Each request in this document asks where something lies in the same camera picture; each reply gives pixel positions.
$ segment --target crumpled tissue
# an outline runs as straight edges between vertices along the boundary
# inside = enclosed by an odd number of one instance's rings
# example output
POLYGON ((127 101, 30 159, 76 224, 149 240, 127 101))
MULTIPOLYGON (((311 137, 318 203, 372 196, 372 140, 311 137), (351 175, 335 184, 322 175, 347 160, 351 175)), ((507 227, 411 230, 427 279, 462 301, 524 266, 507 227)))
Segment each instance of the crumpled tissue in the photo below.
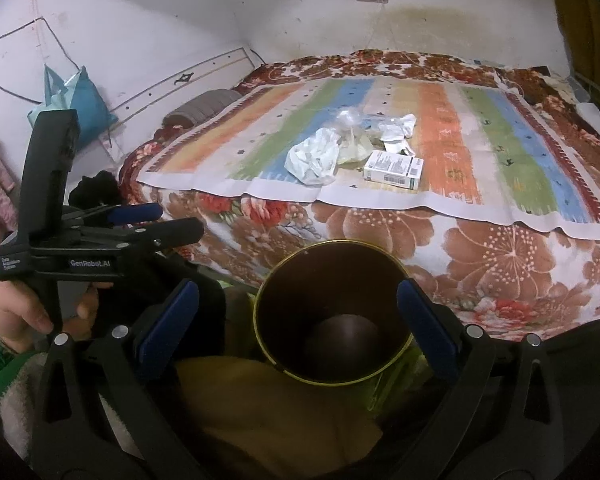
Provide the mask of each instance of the crumpled tissue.
POLYGON ((415 156, 416 153, 407 142, 407 139, 413 137, 415 125, 416 116, 413 114, 378 121, 378 130, 381 133, 380 140, 384 143, 385 150, 389 153, 404 151, 411 156, 415 156))
POLYGON ((362 128, 364 117, 355 108, 343 108, 336 115, 341 142, 338 164, 365 160, 374 150, 368 135, 362 128))
POLYGON ((303 184, 330 184, 336 179, 334 173, 340 153, 339 139, 335 128, 320 128, 288 151, 285 169, 303 184))

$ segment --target teal plastic bag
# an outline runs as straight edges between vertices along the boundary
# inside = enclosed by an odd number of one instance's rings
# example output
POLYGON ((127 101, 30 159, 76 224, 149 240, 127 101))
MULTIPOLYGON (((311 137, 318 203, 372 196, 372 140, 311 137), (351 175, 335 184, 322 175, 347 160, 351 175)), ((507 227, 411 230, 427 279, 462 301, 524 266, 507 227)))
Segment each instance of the teal plastic bag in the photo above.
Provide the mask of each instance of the teal plastic bag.
POLYGON ((96 85, 82 67, 68 81, 45 65, 45 102, 33 108, 27 117, 33 127, 40 112, 73 109, 78 112, 80 150, 106 131, 118 118, 109 113, 96 85))

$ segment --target silver screw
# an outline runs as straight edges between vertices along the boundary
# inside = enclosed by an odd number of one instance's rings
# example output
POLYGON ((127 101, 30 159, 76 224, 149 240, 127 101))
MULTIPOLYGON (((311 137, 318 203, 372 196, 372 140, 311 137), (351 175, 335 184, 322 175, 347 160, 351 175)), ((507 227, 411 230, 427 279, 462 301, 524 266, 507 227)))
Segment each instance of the silver screw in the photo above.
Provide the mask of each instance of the silver screw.
POLYGON ((484 330, 477 325, 468 325, 465 330, 466 334, 473 339, 480 339, 484 334, 484 330))
POLYGON ((69 336, 67 334, 65 334, 64 332, 59 333, 54 338, 54 343, 57 344, 58 346, 62 346, 67 341, 69 341, 69 336))
POLYGON ((526 336, 526 342, 531 346, 540 346, 542 339, 540 339, 538 334, 529 334, 526 336))
POLYGON ((111 331, 111 335, 115 339, 122 339, 128 333, 129 333, 129 327, 125 326, 125 325, 118 325, 111 331))

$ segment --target blue stripe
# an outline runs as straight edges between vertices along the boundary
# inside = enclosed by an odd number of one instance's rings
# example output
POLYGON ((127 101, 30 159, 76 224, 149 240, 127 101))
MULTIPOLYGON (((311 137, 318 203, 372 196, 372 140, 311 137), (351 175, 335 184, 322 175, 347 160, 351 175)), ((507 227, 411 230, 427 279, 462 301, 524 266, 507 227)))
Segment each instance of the blue stripe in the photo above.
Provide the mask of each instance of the blue stripe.
POLYGON ((582 197, 569 177, 558 166, 538 133, 526 123, 501 92, 495 90, 485 90, 485 92, 511 125, 513 134, 520 140, 526 153, 533 157, 536 164, 544 171, 551 183, 558 210, 563 218, 580 224, 591 222, 582 197))
MULTIPOLYGON (((316 110, 316 113, 308 126, 296 137, 294 146, 311 137, 316 130, 322 128, 326 123, 333 120, 337 111, 342 107, 357 107, 366 97, 366 94, 374 85, 373 79, 351 79, 344 81, 338 93, 334 96, 329 106, 316 110)), ((280 153, 259 175, 259 178, 267 180, 284 180, 299 184, 296 179, 285 169, 286 152, 280 153)))

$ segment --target rolled gray cushion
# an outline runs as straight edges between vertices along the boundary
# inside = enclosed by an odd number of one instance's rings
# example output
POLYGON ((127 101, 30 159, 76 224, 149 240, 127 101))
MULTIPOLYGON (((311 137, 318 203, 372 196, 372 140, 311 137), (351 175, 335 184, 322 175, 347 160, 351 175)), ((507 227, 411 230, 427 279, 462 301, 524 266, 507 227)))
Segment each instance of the rolled gray cushion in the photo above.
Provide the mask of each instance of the rolled gray cushion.
POLYGON ((183 126, 192 128, 218 115, 228 105, 240 99, 242 95, 235 90, 209 90, 195 99, 184 103, 170 112, 162 120, 164 126, 183 126))

